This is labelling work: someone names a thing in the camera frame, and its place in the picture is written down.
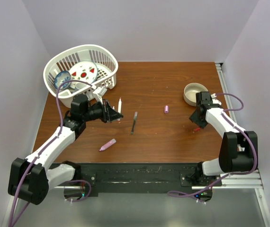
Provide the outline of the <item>white red marker pen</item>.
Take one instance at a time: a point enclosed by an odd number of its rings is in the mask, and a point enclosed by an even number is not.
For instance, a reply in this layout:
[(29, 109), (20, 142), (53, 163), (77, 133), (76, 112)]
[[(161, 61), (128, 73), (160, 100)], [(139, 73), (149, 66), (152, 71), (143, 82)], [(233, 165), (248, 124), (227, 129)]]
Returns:
[(121, 98), (119, 98), (118, 107), (117, 107), (118, 113), (121, 113), (121, 109), (122, 109), (122, 100), (121, 100)]

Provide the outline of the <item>green gel pen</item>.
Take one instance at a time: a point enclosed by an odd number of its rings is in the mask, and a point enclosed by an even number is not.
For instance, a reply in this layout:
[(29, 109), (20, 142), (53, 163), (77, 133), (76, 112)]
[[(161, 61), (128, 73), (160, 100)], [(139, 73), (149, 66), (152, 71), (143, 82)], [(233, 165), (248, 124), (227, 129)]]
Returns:
[(131, 129), (131, 135), (134, 134), (134, 129), (135, 129), (136, 120), (137, 120), (137, 117), (134, 117), (134, 119), (133, 119), (133, 124), (132, 124), (132, 129)]

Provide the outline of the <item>purple highlighter cap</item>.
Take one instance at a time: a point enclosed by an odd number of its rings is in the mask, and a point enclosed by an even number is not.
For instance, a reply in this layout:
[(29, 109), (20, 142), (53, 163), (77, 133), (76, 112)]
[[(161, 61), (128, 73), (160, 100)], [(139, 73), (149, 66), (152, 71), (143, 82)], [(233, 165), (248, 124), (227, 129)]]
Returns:
[(168, 114), (169, 113), (169, 107), (167, 105), (164, 107), (164, 113), (165, 114)]

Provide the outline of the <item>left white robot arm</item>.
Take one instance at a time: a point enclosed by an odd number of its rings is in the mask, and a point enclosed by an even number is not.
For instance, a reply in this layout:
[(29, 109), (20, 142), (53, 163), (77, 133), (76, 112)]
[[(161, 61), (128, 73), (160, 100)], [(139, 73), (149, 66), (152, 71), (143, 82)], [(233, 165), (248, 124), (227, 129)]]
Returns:
[(76, 95), (70, 109), (61, 114), (61, 122), (55, 133), (35, 152), (25, 159), (16, 158), (10, 169), (8, 193), (29, 203), (38, 205), (48, 192), (65, 182), (78, 185), (82, 180), (81, 166), (64, 161), (51, 168), (57, 157), (86, 129), (86, 123), (100, 119), (104, 123), (123, 118), (108, 100), (90, 104), (86, 95)]

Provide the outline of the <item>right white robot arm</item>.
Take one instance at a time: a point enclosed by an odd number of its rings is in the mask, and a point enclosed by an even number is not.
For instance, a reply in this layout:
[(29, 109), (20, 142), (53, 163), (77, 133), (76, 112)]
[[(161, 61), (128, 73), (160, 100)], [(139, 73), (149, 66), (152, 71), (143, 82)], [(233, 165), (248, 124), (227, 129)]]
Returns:
[(208, 91), (196, 93), (196, 110), (190, 120), (200, 129), (213, 126), (222, 138), (218, 158), (198, 163), (194, 179), (204, 186), (211, 176), (220, 174), (245, 175), (258, 167), (258, 136), (234, 122), (217, 100), (217, 94)]

